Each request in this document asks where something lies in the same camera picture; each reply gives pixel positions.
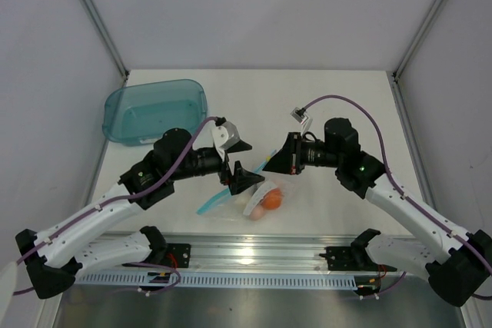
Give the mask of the white toy egg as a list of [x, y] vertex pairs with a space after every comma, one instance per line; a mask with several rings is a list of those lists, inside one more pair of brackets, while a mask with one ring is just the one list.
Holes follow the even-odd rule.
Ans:
[[245, 207], [250, 199], [251, 196], [249, 194], [240, 194], [235, 198], [234, 204], [239, 207]]

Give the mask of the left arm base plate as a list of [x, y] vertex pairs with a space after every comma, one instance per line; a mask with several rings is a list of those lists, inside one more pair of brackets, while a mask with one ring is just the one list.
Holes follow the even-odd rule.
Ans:
[[166, 251], [157, 252], [143, 260], [143, 263], [172, 267], [174, 269], [189, 268], [191, 259], [190, 244], [168, 244]]

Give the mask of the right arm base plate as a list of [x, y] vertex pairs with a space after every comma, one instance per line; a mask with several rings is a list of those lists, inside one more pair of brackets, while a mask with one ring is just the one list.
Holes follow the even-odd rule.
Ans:
[[326, 261], [329, 271], [394, 272], [397, 269], [383, 267], [370, 259], [367, 252], [356, 247], [325, 247], [318, 256]]

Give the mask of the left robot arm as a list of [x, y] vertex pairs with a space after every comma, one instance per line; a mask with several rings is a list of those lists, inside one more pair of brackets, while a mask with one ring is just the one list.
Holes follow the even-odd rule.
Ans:
[[92, 242], [171, 196], [176, 181], [216, 174], [230, 194], [238, 195], [264, 180], [260, 174], [245, 170], [239, 161], [229, 164], [229, 153], [251, 149], [231, 123], [214, 127], [210, 147], [193, 149], [195, 138], [183, 128], [166, 131], [99, 199], [46, 230], [25, 229], [16, 235], [21, 262], [39, 299], [65, 292], [93, 270], [133, 263], [161, 265], [168, 245], [157, 227], [145, 226], [114, 242]]

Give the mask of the clear zip top bag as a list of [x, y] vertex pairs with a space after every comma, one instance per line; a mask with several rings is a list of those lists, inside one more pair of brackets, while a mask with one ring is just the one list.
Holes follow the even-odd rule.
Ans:
[[[228, 221], [250, 220], [249, 214], [251, 211], [256, 206], [261, 206], [261, 201], [265, 194], [275, 188], [279, 188], [284, 196], [281, 206], [276, 210], [279, 210], [282, 206], [286, 205], [293, 197], [296, 184], [292, 180], [287, 179], [285, 175], [264, 172], [264, 166], [276, 153], [277, 151], [273, 150], [266, 159], [253, 170], [253, 173], [262, 175], [265, 180], [241, 193], [249, 194], [251, 196], [251, 199], [245, 207], [235, 205], [234, 200], [238, 195], [232, 196], [230, 191], [226, 189], [209, 198], [196, 210], [196, 214], [200, 217], [209, 219]], [[265, 215], [272, 211], [274, 210], [266, 210]]]

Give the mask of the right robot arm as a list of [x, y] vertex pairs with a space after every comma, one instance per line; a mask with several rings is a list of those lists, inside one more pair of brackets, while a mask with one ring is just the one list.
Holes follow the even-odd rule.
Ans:
[[361, 149], [346, 118], [324, 125], [324, 139], [288, 133], [284, 146], [265, 165], [267, 172], [297, 175], [307, 166], [332, 167], [340, 184], [379, 207], [417, 240], [413, 245], [368, 230], [354, 241], [352, 263], [360, 269], [384, 264], [426, 280], [445, 302], [461, 307], [491, 276], [491, 237], [456, 225], [415, 200], [392, 178], [384, 163]]

